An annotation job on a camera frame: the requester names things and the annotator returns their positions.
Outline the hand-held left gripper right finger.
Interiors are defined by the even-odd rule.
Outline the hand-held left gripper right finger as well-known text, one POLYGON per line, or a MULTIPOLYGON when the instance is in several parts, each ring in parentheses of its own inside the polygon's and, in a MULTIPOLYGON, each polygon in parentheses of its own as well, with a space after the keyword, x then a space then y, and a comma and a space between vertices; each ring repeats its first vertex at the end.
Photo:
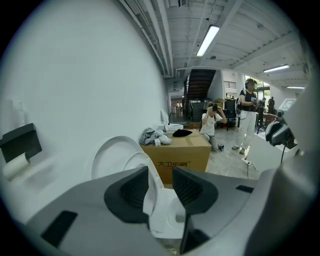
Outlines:
POLYGON ((226 228, 245 206, 257 183, 173 167, 173 189, 185 209, 180 253, 196 249, 226 228))

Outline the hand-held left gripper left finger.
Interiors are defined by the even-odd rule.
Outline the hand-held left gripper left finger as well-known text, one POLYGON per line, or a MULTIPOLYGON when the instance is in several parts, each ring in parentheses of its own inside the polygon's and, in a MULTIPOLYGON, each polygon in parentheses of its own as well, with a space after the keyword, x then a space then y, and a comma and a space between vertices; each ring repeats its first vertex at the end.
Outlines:
POLYGON ((166 256, 143 211, 148 177, 138 167, 70 188, 27 222, 35 245, 54 256, 166 256))

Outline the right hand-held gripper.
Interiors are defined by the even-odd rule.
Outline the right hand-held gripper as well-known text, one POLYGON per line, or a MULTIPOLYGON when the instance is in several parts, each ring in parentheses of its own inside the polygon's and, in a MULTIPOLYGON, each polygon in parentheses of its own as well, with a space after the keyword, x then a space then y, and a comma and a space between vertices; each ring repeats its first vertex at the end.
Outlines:
POLYGON ((293 149, 298 145, 289 125, 285 121, 285 114, 296 102, 294 98, 286 98, 276 112, 276 120, 268 124, 265 130, 265 140, 271 145, 274 145, 272 138, 274 135, 274 142, 276 145, 284 145, 288 149, 293 149))

